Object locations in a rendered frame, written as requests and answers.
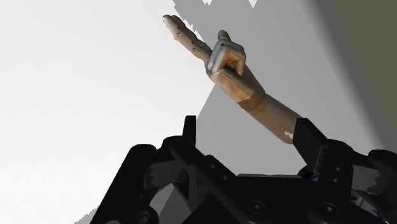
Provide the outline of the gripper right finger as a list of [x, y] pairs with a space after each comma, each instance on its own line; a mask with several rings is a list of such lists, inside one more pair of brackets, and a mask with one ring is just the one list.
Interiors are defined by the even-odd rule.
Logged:
[[298, 118], [293, 146], [306, 166], [305, 197], [292, 224], [397, 224], [397, 154], [354, 151]]

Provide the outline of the wooden hand figure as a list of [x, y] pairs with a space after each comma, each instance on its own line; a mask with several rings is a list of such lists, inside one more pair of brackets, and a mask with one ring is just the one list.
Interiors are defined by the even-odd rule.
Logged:
[[214, 48], [198, 39], [176, 15], [164, 15], [163, 23], [195, 57], [202, 60], [208, 77], [243, 110], [286, 144], [293, 143], [299, 114], [268, 95], [246, 65], [244, 48], [224, 30]]

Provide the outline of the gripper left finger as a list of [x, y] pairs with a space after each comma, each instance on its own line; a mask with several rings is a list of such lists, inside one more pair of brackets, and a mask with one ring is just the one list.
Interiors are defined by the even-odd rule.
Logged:
[[245, 224], [235, 203], [216, 192], [211, 174], [217, 160], [195, 147], [196, 118], [185, 118], [183, 133], [161, 147], [129, 149], [90, 224]]

